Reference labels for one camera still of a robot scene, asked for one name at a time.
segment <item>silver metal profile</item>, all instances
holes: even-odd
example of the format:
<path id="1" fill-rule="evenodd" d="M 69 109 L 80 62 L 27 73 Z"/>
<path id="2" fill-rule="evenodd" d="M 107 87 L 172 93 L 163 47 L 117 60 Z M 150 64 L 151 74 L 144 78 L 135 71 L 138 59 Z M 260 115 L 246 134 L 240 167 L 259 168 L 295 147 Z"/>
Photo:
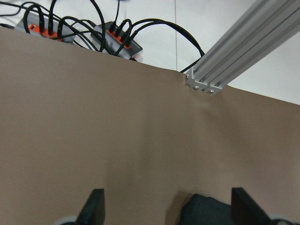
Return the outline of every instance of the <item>silver metal profile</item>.
<path id="1" fill-rule="evenodd" d="M 300 0 L 258 0 L 196 63 L 186 83 L 218 93 L 300 30 Z"/>

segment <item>tile grout line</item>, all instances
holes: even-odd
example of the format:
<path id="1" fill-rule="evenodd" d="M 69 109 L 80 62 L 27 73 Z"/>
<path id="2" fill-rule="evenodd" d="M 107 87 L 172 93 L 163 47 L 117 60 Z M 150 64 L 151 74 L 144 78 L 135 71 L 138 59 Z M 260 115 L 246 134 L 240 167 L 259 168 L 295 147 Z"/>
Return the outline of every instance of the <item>tile grout line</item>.
<path id="1" fill-rule="evenodd" d="M 175 3 L 175 23 L 177 24 L 177 16 L 176 16 L 176 0 Z M 177 31 L 175 31 L 175 46 L 176 46 L 176 70 L 178 71 L 178 55 L 177 55 Z"/>

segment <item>metal bracket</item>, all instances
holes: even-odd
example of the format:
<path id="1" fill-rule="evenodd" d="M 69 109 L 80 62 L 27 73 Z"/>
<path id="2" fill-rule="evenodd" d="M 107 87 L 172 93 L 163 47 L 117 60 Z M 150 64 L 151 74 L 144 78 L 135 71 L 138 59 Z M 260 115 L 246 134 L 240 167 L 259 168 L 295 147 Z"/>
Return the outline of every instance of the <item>metal bracket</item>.
<path id="1" fill-rule="evenodd" d="M 190 68 L 186 73 L 186 84 L 194 90 L 202 90 L 211 95 L 215 95 L 222 90 L 218 86 L 196 81 L 193 68 Z"/>

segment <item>black cloth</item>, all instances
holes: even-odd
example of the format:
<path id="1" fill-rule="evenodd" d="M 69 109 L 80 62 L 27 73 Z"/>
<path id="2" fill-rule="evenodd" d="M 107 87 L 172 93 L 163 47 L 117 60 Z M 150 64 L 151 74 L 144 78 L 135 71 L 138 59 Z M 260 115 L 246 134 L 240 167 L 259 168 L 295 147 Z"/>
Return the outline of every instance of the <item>black cloth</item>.
<path id="1" fill-rule="evenodd" d="M 230 205 L 195 194 L 182 208 L 178 225 L 234 225 Z"/>

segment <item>white tile floor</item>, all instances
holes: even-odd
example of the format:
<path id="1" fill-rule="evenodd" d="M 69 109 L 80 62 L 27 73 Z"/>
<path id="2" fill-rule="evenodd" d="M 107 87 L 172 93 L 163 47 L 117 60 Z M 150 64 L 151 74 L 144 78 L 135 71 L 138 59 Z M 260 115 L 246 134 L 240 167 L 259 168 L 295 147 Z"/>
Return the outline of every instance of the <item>white tile floor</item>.
<path id="1" fill-rule="evenodd" d="M 11 0 L 21 4 L 24 0 Z M 50 0 L 38 0 L 49 8 Z M 55 13 L 97 21 L 89 1 L 58 0 Z M 117 0 L 97 0 L 106 21 L 115 17 Z M 250 7 L 254 0 L 122 0 L 118 21 L 130 18 L 161 18 L 188 30 L 207 52 L 231 25 Z M 16 11 L 0 5 L 0 14 Z M 1 23 L 15 25 L 22 13 L 14 18 L 0 17 Z M 136 56 L 140 62 L 181 70 L 199 57 L 198 51 L 181 34 L 169 27 L 155 25 L 141 31 L 135 40 L 143 47 Z M 230 86 L 300 105 L 300 33 L 255 64 L 230 83 Z"/>

